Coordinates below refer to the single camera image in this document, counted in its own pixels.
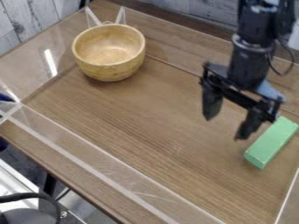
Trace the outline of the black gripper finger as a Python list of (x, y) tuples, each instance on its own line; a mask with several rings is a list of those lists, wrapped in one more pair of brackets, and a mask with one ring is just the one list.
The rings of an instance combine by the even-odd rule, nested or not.
[(205, 80), (201, 82), (201, 113), (209, 121), (220, 112), (223, 103), (223, 93)]
[(245, 120), (237, 127), (236, 140), (247, 140), (267, 120), (267, 107), (255, 106), (247, 111)]

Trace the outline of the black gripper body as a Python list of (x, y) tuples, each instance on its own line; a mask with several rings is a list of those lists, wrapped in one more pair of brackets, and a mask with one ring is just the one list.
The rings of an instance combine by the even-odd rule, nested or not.
[(201, 68), (200, 85), (203, 81), (207, 81), (220, 89), (223, 99), (228, 99), (245, 110), (257, 105), (267, 107), (267, 121), (272, 123), (277, 119), (279, 109), (285, 102), (285, 97), (267, 80), (263, 80), (251, 89), (241, 89), (229, 81), (227, 77), (228, 68), (225, 66), (204, 62)]

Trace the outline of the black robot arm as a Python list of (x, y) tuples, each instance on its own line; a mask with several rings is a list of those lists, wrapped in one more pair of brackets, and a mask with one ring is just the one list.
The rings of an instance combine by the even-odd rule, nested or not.
[(289, 49), (283, 36), (295, 31), (295, 0), (237, 0), (237, 31), (227, 66), (203, 64), (201, 113), (211, 120), (224, 100), (247, 110), (235, 138), (245, 140), (264, 122), (277, 118), (285, 97), (267, 81), (275, 71), (276, 46)]

